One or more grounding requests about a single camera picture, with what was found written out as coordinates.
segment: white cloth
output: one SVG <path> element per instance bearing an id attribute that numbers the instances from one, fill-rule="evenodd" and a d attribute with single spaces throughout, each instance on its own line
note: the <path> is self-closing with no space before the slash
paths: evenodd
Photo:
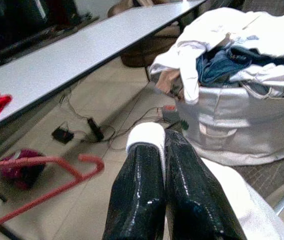
<path id="1" fill-rule="evenodd" d="M 208 11 L 185 28 L 169 51 L 156 57 L 150 73 L 180 69 L 185 102 L 193 105 L 199 96 L 196 59 L 218 45 L 256 48 L 260 54 L 284 57 L 284 15 L 226 7 Z"/>
<path id="2" fill-rule="evenodd" d="M 265 86 L 284 87 L 284 65 L 250 65 L 230 77 L 230 82 L 249 81 Z"/>
<path id="3" fill-rule="evenodd" d="M 126 152 L 136 143 L 147 143 L 155 145 L 160 154 L 163 182 L 165 186 L 165 131 L 164 128 L 154 122 L 144 122 L 135 126 L 127 138 Z"/>
<path id="4" fill-rule="evenodd" d="M 247 240 L 284 240 L 284 223 L 234 169 L 202 158 L 221 184 Z"/>

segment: silver laundry bag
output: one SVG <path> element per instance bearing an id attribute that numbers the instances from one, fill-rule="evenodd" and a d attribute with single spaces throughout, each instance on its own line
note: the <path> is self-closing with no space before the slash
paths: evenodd
<path id="1" fill-rule="evenodd" d="M 284 97 L 256 99 L 242 87 L 200 87 L 199 102 L 177 102 L 184 135 L 203 158 L 259 165 L 284 158 Z"/>

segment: tile floor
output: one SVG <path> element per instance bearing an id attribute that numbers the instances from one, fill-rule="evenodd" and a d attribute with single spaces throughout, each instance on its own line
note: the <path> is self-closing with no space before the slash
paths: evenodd
<path id="1" fill-rule="evenodd" d="M 143 68 L 125 67 L 117 58 L 81 80 L 70 95 L 70 103 L 79 114 L 94 116 L 97 123 L 111 125 L 118 131 L 127 129 L 149 108 L 174 104 L 174 101 L 156 93 L 153 84 L 147 84 Z M 154 110 L 147 117 L 157 115 Z M 89 171 L 92 166 L 78 162 L 77 154 L 91 153 L 103 158 L 105 170 L 90 181 L 7 222 L 25 240 L 100 240 L 103 234 L 110 189 L 126 158 L 125 151 L 110 149 L 105 142 L 81 142 L 80 139 L 85 138 L 81 133 L 66 145 L 52 140 L 51 132 L 64 121 L 72 131 L 89 133 L 87 123 L 74 116 L 64 101 L 7 153 L 20 148 L 37 149 L 46 155 L 63 156 L 82 172 Z M 127 134 L 117 138 L 112 142 L 112 148 L 125 147 L 126 138 Z M 0 202 L 0 216 L 69 180 L 65 172 L 49 165 L 29 191 L 0 182 L 0 191 L 9 199 L 5 204 Z M 164 239 L 168 239 L 167 228 Z"/>

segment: pile of clothes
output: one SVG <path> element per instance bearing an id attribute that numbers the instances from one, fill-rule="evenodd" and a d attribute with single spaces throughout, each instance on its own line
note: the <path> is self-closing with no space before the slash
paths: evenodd
<path id="1" fill-rule="evenodd" d="M 155 59 L 150 73 L 160 74 L 157 88 L 190 105 L 198 102 L 199 86 L 284 98 L 284 15 L 208 11 Z"/>

